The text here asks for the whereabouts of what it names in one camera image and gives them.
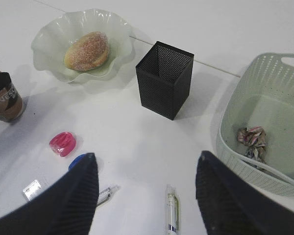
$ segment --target black mesh pencil holder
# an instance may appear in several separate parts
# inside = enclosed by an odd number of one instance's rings
[[[136,66],[142,106],[173,120],[190,93],[194,55],[162,42]]]

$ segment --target light green plastic basket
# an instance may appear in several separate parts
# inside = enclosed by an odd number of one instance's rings
[[[219,128],[217,154],[245,181],[294,196],[294,67],[283,57],[294,54],[259,55],[243,74]],[[266,164],[245,157],[246,147],[236,139],[239,128],[254,126],[267,133]]]

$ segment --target pen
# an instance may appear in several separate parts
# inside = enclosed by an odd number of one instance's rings
[[[97,201],[97,207],[100,206],[101,204],[105,203],[110,199],[113,193],[119,190],[119,186],[113,186],[113,187],[108,187],[104,191],[99,193],[98,201]]]
[[[168,232],[167,235],[176,235],[179,229],[178,199],[171,186],[167,188]]]

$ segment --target glass bowl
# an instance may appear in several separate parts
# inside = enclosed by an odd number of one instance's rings
[[[110,46],[108,60],[89,71],[75,71],[65,67],[63,60],[68,48],[93,31],[107,35]],[[72,82],[85,73],[93,78],[105,77],[116,62],[131,54],[133,47],[130,32],[131,26],[113,12],[90,9],[66,13],[41,28],[34,38],[31,44],[34,67],[39,71],[51,71],[65,82]]]

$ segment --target crumpled paper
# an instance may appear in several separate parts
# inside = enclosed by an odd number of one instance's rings
[[[266,151],[266,133],[261,126],[253,128],[240,128],[237,132],[238,142],[248,146],[245,156],[256,160],[261,163],[265,163],[263,154]]]

